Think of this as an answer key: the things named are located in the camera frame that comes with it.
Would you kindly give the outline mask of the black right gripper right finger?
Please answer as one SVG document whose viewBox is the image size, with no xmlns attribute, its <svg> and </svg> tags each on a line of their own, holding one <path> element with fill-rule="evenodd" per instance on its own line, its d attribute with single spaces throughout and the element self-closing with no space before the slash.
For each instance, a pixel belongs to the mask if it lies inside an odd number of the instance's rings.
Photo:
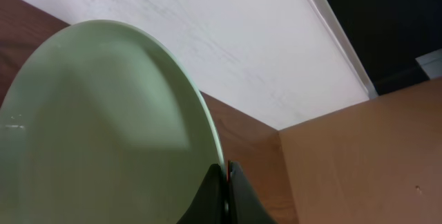
<svg viewBox="0 0 442 224">
<path fill-rule="evenodd" d="M 233 224 L 276 224 L 238 162 L 228 163 L 229 217 Z"/>
</svg>

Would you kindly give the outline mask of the mint plate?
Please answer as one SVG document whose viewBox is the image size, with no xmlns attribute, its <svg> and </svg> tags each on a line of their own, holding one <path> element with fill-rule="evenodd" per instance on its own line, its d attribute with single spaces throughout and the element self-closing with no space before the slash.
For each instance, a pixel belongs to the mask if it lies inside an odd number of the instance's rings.
<svg viewBox="0 0 442 224">
<path fill-rule="evenodd" d="M 1 222 L 176 223 L 223 162 L 172 54 L 128 24 L 85 21 L 40 45 L 1 105 Z"/>
</svg>

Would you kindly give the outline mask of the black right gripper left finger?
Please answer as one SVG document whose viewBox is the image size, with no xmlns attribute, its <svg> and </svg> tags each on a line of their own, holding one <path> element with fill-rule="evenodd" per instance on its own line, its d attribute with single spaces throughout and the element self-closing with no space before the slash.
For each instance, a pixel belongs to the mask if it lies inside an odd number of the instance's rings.
<svg viewBox="0 0 442 224">
<path fill-rule="evenodd" d="M 224 174 L 219 164 L 212 164 L 177 224 L 222 224 L 225 220 L 224 204 Z"/>
</svg>

